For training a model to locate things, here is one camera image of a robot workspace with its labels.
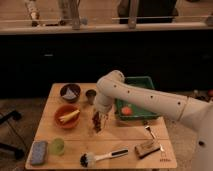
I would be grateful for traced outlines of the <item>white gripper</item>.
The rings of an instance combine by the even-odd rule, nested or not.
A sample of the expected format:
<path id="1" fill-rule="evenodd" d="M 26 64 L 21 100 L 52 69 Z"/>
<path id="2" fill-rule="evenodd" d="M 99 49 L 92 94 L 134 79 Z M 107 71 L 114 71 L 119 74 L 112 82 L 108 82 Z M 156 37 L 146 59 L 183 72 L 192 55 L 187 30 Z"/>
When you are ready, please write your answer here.
<path id="1" fill-rule="evenodd" d="M 95 109 L 101 113 L 102 129 L 105 128 L 108 120 L 108 112 L 111 110 L 114 100 L 111 97 L 98 93 L 94 100 Z"/>

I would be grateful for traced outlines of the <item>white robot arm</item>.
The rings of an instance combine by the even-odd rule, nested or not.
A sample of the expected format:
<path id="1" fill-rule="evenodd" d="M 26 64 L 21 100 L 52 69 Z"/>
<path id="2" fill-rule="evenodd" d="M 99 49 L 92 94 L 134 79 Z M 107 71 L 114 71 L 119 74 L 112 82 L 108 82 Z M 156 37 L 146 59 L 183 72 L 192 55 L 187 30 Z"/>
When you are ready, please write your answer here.
<path id="1" fill-rule="evenodd" d="M 96 87 L 95 109 L 108 114 L 115 99 L 124 100 L 140 108 L 178 120 L 197 132 L 192 171 L 213 171 L 213 103 L 192 97 L 124 83 L 125 76 L 113 70 L 101 77 Z"/>

